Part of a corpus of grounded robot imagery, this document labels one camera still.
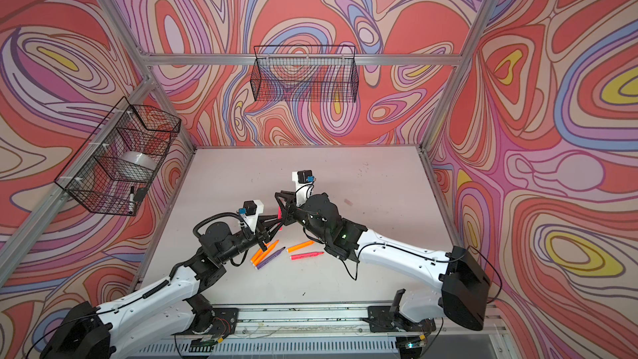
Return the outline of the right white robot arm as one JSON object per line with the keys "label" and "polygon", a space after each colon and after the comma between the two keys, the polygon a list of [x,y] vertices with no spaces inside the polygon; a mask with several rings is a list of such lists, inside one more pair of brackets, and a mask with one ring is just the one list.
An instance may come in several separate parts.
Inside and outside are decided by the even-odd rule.
{"label": "right white robot arm", "polygon": [[314,194],[300,203],[292,191],[281,191],[275,199],[285,226],[302,226],[343,265],[375,264],[427,285],[429,294],[399,293],[399,317],[417,323],[442,316],[468,330],[483,330],[492,281],[469,248],[436,251],[389,239],[342,217],[327,194]]}

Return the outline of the purple pen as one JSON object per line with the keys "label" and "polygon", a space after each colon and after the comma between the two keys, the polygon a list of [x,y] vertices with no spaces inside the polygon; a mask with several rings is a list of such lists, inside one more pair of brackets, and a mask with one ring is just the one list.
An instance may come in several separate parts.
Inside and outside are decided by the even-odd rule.
{"label": "purple pen", "polygon": [[265,267],[267,264],[269,264],[270,262],[272,262],[274,259],[276,259],[280,254],[282,254],[283,252],[286,251],[286,248],[283,247],[282,249],[278,249],[277,251],[275,251],[273,254],[270,254],[269,256],[267,256],[266,259],[264,259],[262,262],[260,262],[256,269],[262,269],[263,267]]}

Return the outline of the pink highlighter pen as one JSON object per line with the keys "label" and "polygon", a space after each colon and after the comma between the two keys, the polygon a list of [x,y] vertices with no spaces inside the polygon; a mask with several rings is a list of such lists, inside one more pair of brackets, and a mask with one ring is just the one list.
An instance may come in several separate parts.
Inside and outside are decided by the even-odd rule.
{"label": "pink highlighter pen", "polygon": [[298,260],[303,260],[303,259],[311,259],[311,258],[315,258],[321,255],[324,255],[324,252],[310,252],[310,253],[304,253],[304,254],[294,254],[290,256],[290,259],[292,261],[298,261]]}
{"label": "pink highlighter pen", "polygon": [[279,207],[277,209],[277,220],[279,221],[279,228],[277,231],[281,231],[283,229],[283,217],[282,217],[282,208]]}

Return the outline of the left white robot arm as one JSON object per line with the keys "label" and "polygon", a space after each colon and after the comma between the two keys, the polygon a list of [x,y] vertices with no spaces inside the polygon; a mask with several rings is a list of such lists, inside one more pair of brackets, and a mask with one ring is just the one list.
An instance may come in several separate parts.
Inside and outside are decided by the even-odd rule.
{"label": "left white robot arm", "polygon": [[232,330],[219,319],[203,293],[219,282],[226,265],[248,256],[249,249],[266,249],[287,220],[277,215],[248,215],[241,210],[213,215],[196,224],[200,246],[161,280],[121,299],[72,308],[48,333],[42,358],[127,358],[151,343],[181,332],[219,337]]}

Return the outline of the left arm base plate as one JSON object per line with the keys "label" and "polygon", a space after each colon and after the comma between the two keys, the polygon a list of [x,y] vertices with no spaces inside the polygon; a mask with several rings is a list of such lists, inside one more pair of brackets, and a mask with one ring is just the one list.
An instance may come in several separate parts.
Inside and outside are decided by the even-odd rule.
{"label": "left arm base plate", "polygon": [[213,307],[211,310],[199,310],[194,319],[177,335],[209,335],[212,337],[228,337],[235,334],[239,309],[237,307]]}

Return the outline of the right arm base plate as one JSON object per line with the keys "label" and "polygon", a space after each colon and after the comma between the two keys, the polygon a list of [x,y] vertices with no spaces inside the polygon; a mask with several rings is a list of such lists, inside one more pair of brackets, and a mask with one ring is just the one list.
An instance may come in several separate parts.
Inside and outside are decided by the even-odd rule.
{"label": "right arm base plate", "polygon": [[437,327],[435,320],[423,319],[420,322],[410,321],[391,306],[370,306],[367,308],[367,316],[362,318],[369,325],[370,331],[378,332],[421,332],[429,335]]}

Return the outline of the orange highlighter pen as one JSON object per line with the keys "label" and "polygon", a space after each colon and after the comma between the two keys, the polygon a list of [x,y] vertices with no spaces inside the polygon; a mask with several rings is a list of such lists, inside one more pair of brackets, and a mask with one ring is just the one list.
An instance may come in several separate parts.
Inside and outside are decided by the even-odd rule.
{"label": "orange highlighter pen", "polygon": [[305,249],[311,245],[313,245],[315,242],[314,241],[306,241],[304,243],[301,244],[296,244],[290,248],[287,249],[287,252],[292,253],[292,252],[296,252],[299,251],[300,249]]}

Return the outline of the orange pen left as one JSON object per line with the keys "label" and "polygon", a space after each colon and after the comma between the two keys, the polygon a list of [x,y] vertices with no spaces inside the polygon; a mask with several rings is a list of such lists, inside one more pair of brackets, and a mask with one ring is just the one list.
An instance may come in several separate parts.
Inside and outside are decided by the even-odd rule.
{"label": "orange pen left", "polygon": [[257,260],[262,257],[262,255],[266,252],[267,249],[259,248],[258,251],[254,254],[251,259],[251,264],[256,264]]}

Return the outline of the aluminium front rail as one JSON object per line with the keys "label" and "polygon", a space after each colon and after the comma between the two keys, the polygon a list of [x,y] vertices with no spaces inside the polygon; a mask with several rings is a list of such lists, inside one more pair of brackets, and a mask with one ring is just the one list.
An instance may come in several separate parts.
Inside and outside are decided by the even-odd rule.
{"label": "aluminium front rail", "polygon": [[[264,338],[290,336],[332,336],[351,337],[355,335],[373,334],[369,325],[362,321],[367,316],[367,308],[363,304],[347,302],[331,305],[301,306],[243,306],[239,308],[239,317],[235,334],[229,336],[243,338]],[[143,322],[134,324],[133,316],[139,314],[137,309],[124,308],[118,314],[122,321],[104,319],[104,323],[112,325],[113,342],[140,342],[147,346],[161,338],[183,331],[194,319],[194,310],[187,302],[179,302],[160,310]],[[453,334],[470,333],[448,318],[432,318],[436,327],[443,327]],[[387,335],[408,335],[421,332],[378,332]]]}

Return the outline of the orange pen middle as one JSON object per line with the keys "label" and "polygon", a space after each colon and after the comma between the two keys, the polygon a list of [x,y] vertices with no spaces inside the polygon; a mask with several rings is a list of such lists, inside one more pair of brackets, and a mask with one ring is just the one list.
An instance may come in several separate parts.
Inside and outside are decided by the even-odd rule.
{"label": "orange pen middle", "polygon": [[266,250],[259,254],[256,259],[254,259],[254,267],[257,267],[264,259],[266,259],[266,257],[277,247],[278,243],[279,240],[275,240],[274,242],[267,244]]}

